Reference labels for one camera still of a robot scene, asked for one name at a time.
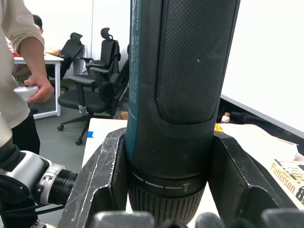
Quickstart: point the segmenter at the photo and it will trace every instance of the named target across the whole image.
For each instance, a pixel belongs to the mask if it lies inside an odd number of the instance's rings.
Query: white wall
[[[93,0],[24,0],[27,8],[41,17],[46,45],[61,49],[72,32],[83,37],[81,41],[91,55]]]
[[[222,94],[301,129],[304,1],[242,0]]]
[[[120,67],[127,59],[127,46],[130,37],[130,0],[94,0],[92,58],[99,59],[102,28],[110,28],[109,33],[118,40],[122,55]]]

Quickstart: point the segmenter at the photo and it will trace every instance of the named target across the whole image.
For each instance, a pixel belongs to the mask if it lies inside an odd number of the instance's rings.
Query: black mesh chair
[[[103,69],[92,67],[90,70],[95,73],[96,78],[104,77]],[[84,85],[91,86],[92,83],[95,83],[94,80],[77,76],[71,76],[69,79],[75,83],[76,90],[70,90],[62,94],[58,98],[58,103],[63,107],[79,110],[83,116],[61,123],[57,129],[62,131],[66,124],[85,121],[85,126],[79,138],[75,141],[77,145],[80,145],[91,118],[113,119],[113,116],[115,116],[118,104],[124,96],[129,82],[129,59],[124,64],[121,72],[112,74],[108,81],[97,80],[100,82],[97,85],[98,92],[84,90]]]
[[[104,39],[101,44],[100,60],[94,60],[92,58],[85,58],[85,57],[79,58],[85,61],[85,66],[87,68],[88,74],[91,73],[90,72],[91,67],[109,70],[113,61],[116,61],[114,64],[117,65],[117,67],[115,67],[117,71],[113,73],[119,73],[118,72],[118,62],[120,61],[119,44],[118,41],[114,40],[113,36],[109,34],[109,30],[110,30],[109,28],[103,28],[100,32],[102,38]]]
[[[81,43],[82,35],[73,32],[70,35],[70,39],[66,42],[62,50],[60,51],[60,58],[63,58],[60,66],[60,80],[63,79],[67,70],[71,67],[75,58],[79,55],[79,53],[85,48],[85,46]],[[55,66],[54,65],[46,65],[47,68],[47,76],[55,78]],[[68,91],[68,87],[61,85],[61,88],[65,88]]]

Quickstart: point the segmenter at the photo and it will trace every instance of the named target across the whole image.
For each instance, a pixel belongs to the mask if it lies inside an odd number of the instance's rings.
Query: robotic arm
[[[20,151],[1,113],[0,136],[0,201],[14,204],[32,198],[40,205],[65,205],[77,175],[63,165]]]

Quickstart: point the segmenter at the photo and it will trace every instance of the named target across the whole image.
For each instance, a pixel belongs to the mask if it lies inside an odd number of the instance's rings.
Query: desk leg
[[[61,115],[58,98],[60,96],[60,62],[55,64],[55,98],[56,98],[56,112],[57,116]]]

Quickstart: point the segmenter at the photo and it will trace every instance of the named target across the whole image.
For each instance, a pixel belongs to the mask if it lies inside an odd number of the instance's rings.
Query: chair headrest
[[[106,39],[106,40],[112,40],[113,36],[109,34],[109,30],[110,30],[110,28],[103,28],[100,32],[101,37]]]
[[[74,41],[77,44],[81,44],[81,41],[80,41],[81,37],[83,37],[83,35],[80,35],[80,34],[78,34],[76,32],[73,32],[70,35],[71,40]]]

